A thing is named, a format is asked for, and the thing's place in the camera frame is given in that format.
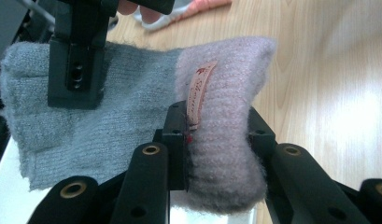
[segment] clothing tag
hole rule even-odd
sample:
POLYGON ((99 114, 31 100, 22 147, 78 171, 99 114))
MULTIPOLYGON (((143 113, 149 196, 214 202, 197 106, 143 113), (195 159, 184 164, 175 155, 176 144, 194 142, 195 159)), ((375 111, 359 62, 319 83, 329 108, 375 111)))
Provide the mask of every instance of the clothing tag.
POLYGON ((200 122, 200 111, 205 97, 205 89, 217 61, 205 63, 196 71, 191 80, 190 95, 187 101, 187 117, 190 130, 196 130, 200 122))

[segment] light wood grain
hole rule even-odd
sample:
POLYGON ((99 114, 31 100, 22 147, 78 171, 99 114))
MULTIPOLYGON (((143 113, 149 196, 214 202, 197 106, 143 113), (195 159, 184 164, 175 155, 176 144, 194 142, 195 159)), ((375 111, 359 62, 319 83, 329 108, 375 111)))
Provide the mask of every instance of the light wood grain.
POLYGON ((164 50, 241 35, 277 40, 253 102, 277 142, 354 189, 382 178, 382 0, 233 0, 154 33, 120 17, 108 39, 164 50))

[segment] black object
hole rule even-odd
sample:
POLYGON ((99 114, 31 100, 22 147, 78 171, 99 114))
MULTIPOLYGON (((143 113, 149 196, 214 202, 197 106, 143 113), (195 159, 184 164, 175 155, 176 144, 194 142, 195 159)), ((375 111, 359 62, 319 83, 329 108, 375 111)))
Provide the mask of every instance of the black object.
MULTIPOLYGON (((48 105, 94 109, 103 97, 104 46, 119 0, 60 0, 50 41, 48 105)), ((134 0, 171 13, 174 0, 134 0)))
MULTIPOLYGON (((82 200, 72 203, 57 192, 88 177, 59 183, 29 223, 169 222, 170 190, 188 188, 185 111, 185 102, 169 107, 163 129, 156 131, 152 143, 134 151, 126 173, 100 185, 99 190, 92 184, 90 196, 79 194, 82 200), (57 216, 68 219, 55 219, 57 216)), ((382 223, 382 179, 365 180, 360 191, 334 182, 305 149, 277 144, 275 133, 253 108, 248 130, 249 143, 266 170, 266 203, 274 223, 382 223)))

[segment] knitted sock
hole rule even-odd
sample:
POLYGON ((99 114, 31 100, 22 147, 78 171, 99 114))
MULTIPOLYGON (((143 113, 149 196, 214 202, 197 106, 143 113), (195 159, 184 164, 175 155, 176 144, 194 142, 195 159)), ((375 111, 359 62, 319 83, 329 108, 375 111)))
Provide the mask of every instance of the knitted sock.
POLYGON ((171 22, 180 21, 201 11, 206 11, 214 7, 221 7, 231 3, 232 0, 176 0, 171 14, 162 15, 152 24, 142 21, 142 16, 139 9, 134 13, 134 18, 141 22, 145 29, 155 31, 169 25, 171 22))
POLYGON ((166 52, 107 43, 104 99, 95 110, 71 110, 47 105, 49 45, 15 44, 2 61, 0 88, 21 174, 31 189, 43 189, 72 175, 102 183, 125 171, 133 150, 163 127, 168 106, 186 100, 198 66, 217 61, 190 144, 190 190, 178 204, 216 213, 247 209, 265 192, 246 141, 248 109, 274 50, 263 37, 166 52))

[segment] gray knitted fabric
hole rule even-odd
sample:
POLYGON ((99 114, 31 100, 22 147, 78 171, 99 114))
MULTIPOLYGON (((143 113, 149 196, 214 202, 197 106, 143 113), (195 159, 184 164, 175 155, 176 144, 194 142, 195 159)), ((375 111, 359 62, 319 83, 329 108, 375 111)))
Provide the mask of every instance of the gray knitted fabric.
POLYGON ((190 190, 173 198, 213 213, 249 209, 266 185, 246 140, 248 109, 274 51, 275 42, 261 37, 166 52, 107 43, 103 101, 68 110, 47 105, 49 46, 15 44, 2 61, 0 88, 21 174, 30 189, 44 189, 72 175, 102 183, 125 171, 133 150, 162 128, 168 106, 187 99, 198 66, 217 61, 190 144, 190 190))

